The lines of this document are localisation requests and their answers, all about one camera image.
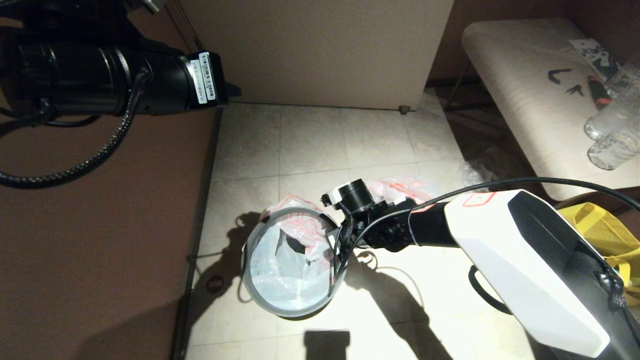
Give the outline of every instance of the cabinet door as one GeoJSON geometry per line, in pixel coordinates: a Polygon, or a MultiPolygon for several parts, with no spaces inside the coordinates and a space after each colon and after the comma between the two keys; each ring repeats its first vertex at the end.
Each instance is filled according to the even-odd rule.
{"type": "Polygon", "coordinates": [[[236,101],[415,108],[452,0],[180,0],[236,101]]]}

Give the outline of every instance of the plastic bottle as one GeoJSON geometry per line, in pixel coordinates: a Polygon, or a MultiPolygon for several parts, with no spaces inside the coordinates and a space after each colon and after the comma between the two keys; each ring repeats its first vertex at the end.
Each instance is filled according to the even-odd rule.
{"type": "Polygon", "coordinates": [[[611,99],[616,99],[631,86],[640,83],[640,51],[636,52],[620,70],[604,83],[611,99]]]}
{"type": "Polygon", "coordinates": [[[635,128],[615,130],[601,137],[587,152],[589,160],[604,170],[614,170],[629,159],[640,154],[640,129],[636,121],[635,128]]]}
{"type": "Polygon", "coordinates": [[[640,83],[628,87],[598,115],[591,117],[584,124],[584,132],[598,141],[612,131],[630,125],[630,121],[638,119],[640,111],[640,83]]]}

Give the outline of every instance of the black cable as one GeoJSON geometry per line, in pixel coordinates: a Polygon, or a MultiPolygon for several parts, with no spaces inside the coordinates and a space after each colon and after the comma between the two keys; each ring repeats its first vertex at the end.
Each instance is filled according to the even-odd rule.
{"type": "Polygon", "coordinates": [[[376,258],[376,268],[374,270],[384,270],[384,269],[399,271],[399,272],[403,273],[404,276],[409,278],[409,281],[411,281],[411,283],[413,284],[413,287],[415,288],[415,291],[418,293],[418,297],[420,298],[420,307],[424,309],[424,299],[422,298],[422,292],[420,291],[420,288],[418,287],[418,283],[415,282],[415,280],[413,280],[413,277],[411,277],[411,275],[409,275],[408,272],[402,270],[401,268],[396,268],[394,266],[381,266],[381,267],[378,267],[378,259],[376,258]]]}
{"type": "Polygon", "coordinates": [[[478,268],[475,265],[471,265],[471,268],[469,269],[469,276],[468,276],[469,282],[471,283],[471,287],[476,291],[478,295],[480,295],[481,298],[483,298],[484,301],[487,302],[487,304],[493,306],[494,309],[500,311],[501,313],[505,313],[507,315],[513,315],[511,313],[511,310],[509,310],[509,308],[507,307],[507,305],[505,305],[503,302],[499,302],[496,298],[489,295],[489,293],[486,292],[486,290],[482,287],[482,285],[480,285],[480,282],[478,282],[478,279],[476,279],[477,271],[478,271],[478,268]]]}
{"type": "Polygon", "coordinates": [[[14,111],[9,110],[9,109],[5,109],[5,108],[0,108],[0,114],[8,116],[8,117],[12,117],[14,119],[16,119],[17,117],[20,116],[17,113],[15,113],[14,111]]]}
{"type": "Polygon", "coordinates": [[[33,119],[29,117],[21,117],[15,120],[5,121],[0,124],[0,138],[12,131],[29,127],[33,123],[33,119]]]}
{"type": "Polygon", "coordinates": [[[100,115],[92,115],[80,121],[49,121],[44,123],[43,125],[53,126],[53,127],[82,127],[82,126],[93,124],[99,118],[100,118],[100,115]]]}
{"type": "Polygon", "coordinates": [[[627,323],[627,326],[629,327],[629,330],[631,330],[631,336],[634,337],[636,344],[640,347],[640,338],[638,337],[638,333],[636,332],[636,327],[634,326],[633,322],[629,318],[629,309],[627,308],[622,309],[622,315],[625,318],[625,321],[627,323]]]}
{"type": "MultiPolygon", "coordinates": [[[[345,239],[349,239],[351,238],[351,235],[353,234],[353,217],[350,215],[347,217],[346,222],[347,222],[347,232],[345,235],[345,239]]],[[[340,227],[340,229],[338,229],[338,237],[335,239],[335,244],[333,244],[333,253],[334,255],[337,253],[338,250],[338,245],[340,245],[339,243],[339,239],[340,239],[340,233],[342,232],[342,227],[340,227]]],[[[345,265],[347,263],[347,261],[349,261],[349,257],[351,255],[351,253],[353,252],[353,249],[351,249],[350,251],[345,252],[344,254],[340,253],[340,256],[343,258],[343,260],[340,262],[340,269],[343,269],[343,264],[345,265]]],[[[338,268],[333,268],[333,278],[337,279],[336,276],[337,274],[340,273],[340,271],[338,268]]]]}
{"type": "MultiPolygon", "coordinates": [[[[358,235],[358,237],[356,238],[356,240],[351,244],[351,246],[349,246],[349,250],[346,252],[346,254],[350,254],[353,252],[353,249],[355,249],[356,245],[360,242],[360,240],[362,240],[364,238],[364,235],[371,230],[372,227],[374,227],[375,225],[378,225],[380,222],[388,219],[388,218],[392,218],[396,215],[400,215],[400,214],[404,214],[404,213],[410,213],[412,211],[412,209],[404,209],[404,210],[399,210],[396,211],[394,213],[391,214],[387,214],[383,217],[379,217],[376,220],[373,220],[367,227],[365,227],[362,232],[360,232],[360,234],[358,235]]],[[[345,258],[345,260],[340,264],[340,268],[338,269],[338,271],[336,272],[336,276],[340,276],[340,274],[344,271],[345,266],[347,266],[347,260],[349,259],[349,257],[345,258]]]]}
{"type": "Polygon", "coordinates": [[[140,69],[135,77],[133,88],[129,96],[129,101],[127,102],[127,107],[124,111],[124,115],[122,116],[120,126],[111,139],[109,139],[109,142],[107,142],[107,144],[103,146],[96,155],[70,169],[51,175],[31,177],[14,176],[0,172],[0,184],[20,189],[50,188],[52,186],[58,186],[76,180],[95,170],[107,161],[122,143],[122,140],[131,127],[131,123],[136,115],[136,110],[138,109],[140,100],[145,93],[144,85],[150,80],[150,78],[151,72],[149,70],[146,68],[140,69]]]}
{"type": "Polygon", "coordinates": [[[629,197],[628,195],[625,195],[619,191],[613,190],[611,188],[608,188],[606,186],[602,186],[602,185],[598,185],[598,184],[594,184],[594,183],[589,183],[588,181],[580,181],[580,180],[571,180],[571,179],[560,179],[557,177],[537,177],[537,176],[526,176],[526,177],[514,177],[513,179],[506,179],[506,180],[496,180],[496,181],[489,181],[487,183],[482,183],[482,184],[477,184],[477,185],[472,185],[472,186],[467,186],[466,188],[462,188],[450,193],[446,193],[442,196],[436,197],[434,199],[431,199],[427,202],[424,202],[418,206],[415,206],[413,209],[414,210],[418,210],[418,209],[422,209],[425,208],[429,205],[432,205],[438,201],[444,200],[446,198],[461,194],[461,193],[465,193],[471,190],[477,190],[477,189],[482,189],[482,188],[489,188],[492,186],[501,186],[501,185],[507,185],[507,184],[514,184],[514,183],[550,183],[550,184],[562,184],[562,185],[572,185],[572,186],[579,186],[581,188],[587,188],[587,189],[592,189],[592,190],[596,190],[598,192],[602,192],[605,193],[607,195],[610,195],[612,197],[615,197],[617,199],[619,199],[620,201],[624,202],[625,204],[631,206],[632,208],[640,211],[640,202],[634,200],[633,198],[629,197]]]}

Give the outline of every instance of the brown wall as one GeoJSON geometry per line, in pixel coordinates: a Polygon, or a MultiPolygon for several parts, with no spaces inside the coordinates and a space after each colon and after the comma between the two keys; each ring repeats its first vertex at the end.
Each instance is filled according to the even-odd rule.
{"type": "MultiPolygon", "coordinates": [[[[467,60],[464,29],[477,21],[567,17],[588,37],[624,62],[640,49],[640,2],[636,0],[454,0],[429,79],[457,77],[467,60]]],[[[467,75],[475,72],[470,69],[467,75]]]]}
{"type": "MultiPolygon", "coordinates": [[[[184,48],[170,17],[131,14],[184,48]]],[[[0,169],[75,165],[119,120],[25,129],[0,141],[0,169]]],[[[214,113],[137,117],[102,167],[49,190],[0,186],[3,359],[167,359],[214,113]]]]}
{"type": "Polygon", "coordinates": [[[473,22],[558,17],[560,14],[562,2],[555,0],[454,0],[429,79],[455,78],[460,74],[467,60],[460,40],[464,29],[473,22]]]}
{"type": "Polygon", "coordinates": [[[640,51],[640,1],[565,0],[566,17],[620,62],[640,51]]]}

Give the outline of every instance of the plastic wrapper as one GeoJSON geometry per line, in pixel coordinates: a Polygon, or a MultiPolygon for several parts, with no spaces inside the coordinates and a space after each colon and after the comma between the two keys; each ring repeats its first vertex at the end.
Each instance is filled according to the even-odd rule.
{"type": "Polygon", "coordinates": [[[395,176],[365,181],[374,202],[397,204],[409,197],[420,204],[433,198],[434,188],[421,176],[395,176]]]}
{"type": "Polygon", "coordinates": [[[288,196],[263,213],[307,208],[315,214],[294,211],[274,219],[256,245],[250,271],[253,285],[271,305],[286,310],[313,306],[326,298],[333,275],[333,249],[326,234],[332,225],[320,218],[312,203],[288,196]]]}
{"type": "MultiPolygon", "coordinates": [[[[460,179],[460,187],[472,186],[476,184],[485,183],[487,181],[497,180],[494,173],[487,170],[480,162],[471,163],[469,161],[462,161],[458,168],[458,178],[460,179]]],[[[488,192],[489,189],[482,188],[474,190],[473,192],[488,192]]]]}

